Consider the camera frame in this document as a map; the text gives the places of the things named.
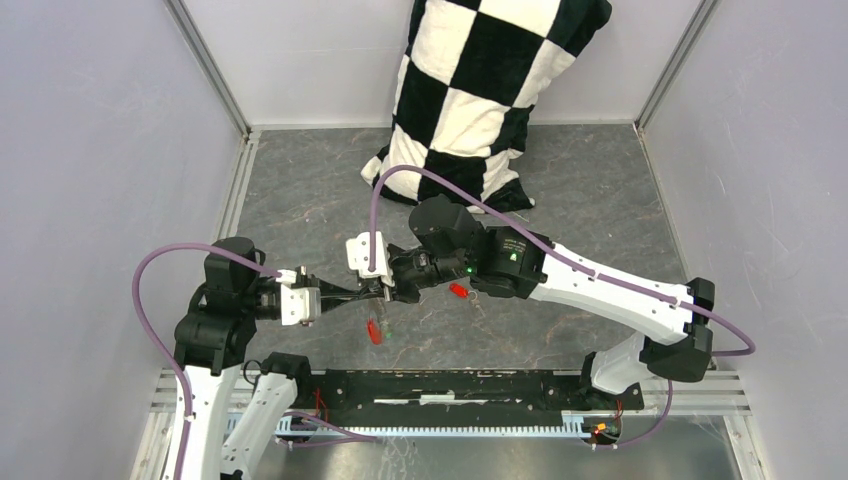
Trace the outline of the metal key holder red handle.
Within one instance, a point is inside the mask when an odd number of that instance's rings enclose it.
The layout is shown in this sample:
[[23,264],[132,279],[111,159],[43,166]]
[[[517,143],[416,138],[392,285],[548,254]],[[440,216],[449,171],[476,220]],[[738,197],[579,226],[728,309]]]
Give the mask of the metal key holder red handle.
[[383,299],[368,300],[368,319],[366,329],[370,341],[374,345],[381,345],[386,340],[384,333],[391,332],[392,329],[387,317],[386,303]]

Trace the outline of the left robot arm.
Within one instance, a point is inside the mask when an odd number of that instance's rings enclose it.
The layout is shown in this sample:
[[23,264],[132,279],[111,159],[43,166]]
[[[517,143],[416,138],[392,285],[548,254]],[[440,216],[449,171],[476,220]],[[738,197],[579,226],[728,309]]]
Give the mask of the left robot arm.
[[304,269],[265,274],[265,255],[245,237],[218,240],[204,261],[204,282],[175,328],[177,409],[165,479],[252,479],[290,407],[314,394],[306,357],[274,352],[233,430],[229,405],[259,320],[309,323],[321,313],[367,298]]

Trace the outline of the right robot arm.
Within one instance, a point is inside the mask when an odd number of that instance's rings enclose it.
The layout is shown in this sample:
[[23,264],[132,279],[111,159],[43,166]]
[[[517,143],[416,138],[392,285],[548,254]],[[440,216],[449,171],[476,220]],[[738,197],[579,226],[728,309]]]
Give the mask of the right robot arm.
[[490,297],[573,306],[633,329],[627,340],[586,356],[577,382],[585,405],[602,408],[652,376],[704,378],[713,333],[705,315],[683,305],[712,309],[712,282],[655,282],[582,258],[569,265],[564,246],[542,235],[529,240],[511,226],[486,227],[443,195],[416,206],[408,225],[420,243],[414,249],[368,232],[345,244],[349,269],[392,301],[416,303],[423,289],[468,278]]

